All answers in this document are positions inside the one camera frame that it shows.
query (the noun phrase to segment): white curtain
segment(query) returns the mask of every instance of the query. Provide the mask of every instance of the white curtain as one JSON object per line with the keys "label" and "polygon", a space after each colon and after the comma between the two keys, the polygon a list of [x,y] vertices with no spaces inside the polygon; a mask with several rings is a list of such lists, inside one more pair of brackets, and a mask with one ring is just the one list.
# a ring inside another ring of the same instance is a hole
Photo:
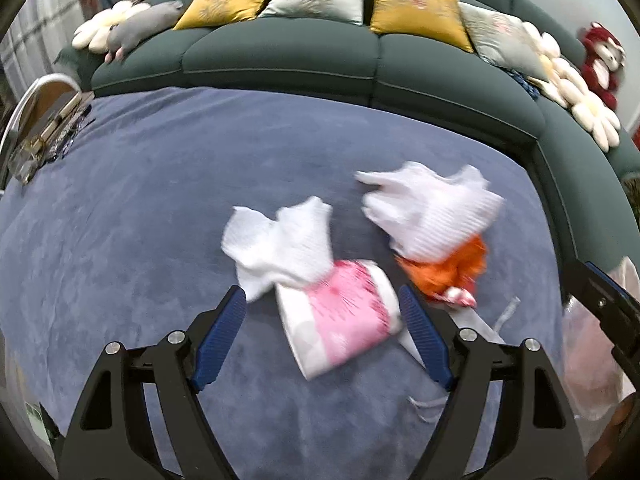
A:
{"label": "white curtain", "polygon": [[0,62],[19,99],[38,77],[52,73],[53,60],[84,22],[79,0],[27,0],[0,42]]}

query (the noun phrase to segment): stuffed toy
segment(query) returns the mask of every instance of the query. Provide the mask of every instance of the stuffed toy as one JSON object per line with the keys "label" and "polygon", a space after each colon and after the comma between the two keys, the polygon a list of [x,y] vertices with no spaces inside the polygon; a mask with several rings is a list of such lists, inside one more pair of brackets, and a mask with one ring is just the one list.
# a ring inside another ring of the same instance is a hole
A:
{"label": "stuffed toy", "polygon": [[620,85],[618,72],[625,65],[625,49],[613,34],[596,22],[591,23],[582,44],[587,49],[582,77],[589,90],[615,111],[618,101],[613,92]]}
{"label": "stuffed toy", "polygon": [[142,10],[115,25],[106,39],[107,55],[104,62],[124,59],[141,41],[172,28],[183,13],[184,4],[181,1],[165,2]]}
{"label": "stuffed toy", "polygon": [[107,37],[111,27],[149,7],[146,3],[133,5],[129,0],[122,0],[111,9],[98,12],[92,19],[76,28],[71,45],[78,50],[88,47],[94,54],[104,54],[107,52]]}
{"label": "stuffed toy", "polygon": [[620,144],[620,120],[602,99],[589,89],[582,75],[560,57],[558,42],[548,33],[540,34],[535,25],[524,23],[540,55],[549,81],[528,78],[542,95],[570,110],[578,124],[589,132],[603,152]]}

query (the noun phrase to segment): red monkey plush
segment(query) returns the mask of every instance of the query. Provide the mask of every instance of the red monkey plush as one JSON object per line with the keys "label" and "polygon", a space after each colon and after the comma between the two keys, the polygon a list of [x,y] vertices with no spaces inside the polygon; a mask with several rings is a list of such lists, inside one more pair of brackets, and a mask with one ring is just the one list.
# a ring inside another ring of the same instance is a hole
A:
{"label": "red monkey plush", "polygon": [[618,101],[612,92],[620,84],[616,72],[625,65],[625,50],[613,34],[596,22],[591,23],[582,44],[587,49],[582,77],[589,90],[602,99],[607,108],[615,111]]}

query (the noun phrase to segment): blue blanket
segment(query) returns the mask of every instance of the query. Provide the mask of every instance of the blue blanket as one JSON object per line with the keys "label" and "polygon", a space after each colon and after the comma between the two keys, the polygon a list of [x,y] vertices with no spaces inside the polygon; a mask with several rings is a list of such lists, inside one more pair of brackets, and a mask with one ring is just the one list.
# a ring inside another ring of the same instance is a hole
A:
{"label": "blue blanket", "polygon": [[[559,362],[545,215],[526,172],[501,153],[394,114],[270,92],[167,88],[95,100],[91,115],[66,158],[26,187],[12,180],[0,201],[0,326],[63,432],[105,343],[155,344],[236,282],[220,250],[235,205],[273,217],[317,195],[334,208],[334,257],[375,260],[396,288],[404,283],[388,238],[360,210],[367,187],[353,173],[406,160],[445,176],[471,164],[506,199],[484,236],[478,313],[493,324],[519,297],[501,335],[534,336]],[[486,456],[495,386],[470,470]],[[395,340],[305,381],[269,293],[249,306],[200,402],[245,480],[404,480],[434,429],[407,397],[443,394]],[[162,459],[177,470],[153,389],[147,397]]]}

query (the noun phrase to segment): sofa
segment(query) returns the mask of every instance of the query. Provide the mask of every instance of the sofa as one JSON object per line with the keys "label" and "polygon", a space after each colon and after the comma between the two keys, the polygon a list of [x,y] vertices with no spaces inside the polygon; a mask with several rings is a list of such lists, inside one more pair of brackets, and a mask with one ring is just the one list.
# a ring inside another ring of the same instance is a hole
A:
{"label": "sofa", "polygon": [[[192,0],[182,1],[188,6]],[[556,38],[573,65],[584,60],[580,41],[529,0],[460,1],[532,22]],[[365,16],[370,4],[365,0]],[[638,224],[620,184],[640,170],[629,134],[622,130],[620,146],[604,155],[559,105],[533,100],[504,71],[448,44],[377,35],[366,24],[269,17],[167,30],[122,63],[103,64],[101,56],[70,46],[58,62],[98,97],[166,86],[259,89],[379,108],[442,126],[526,168],[545,208],[559,266],[578,258],[611,270],[625,255],[640,266]]]}

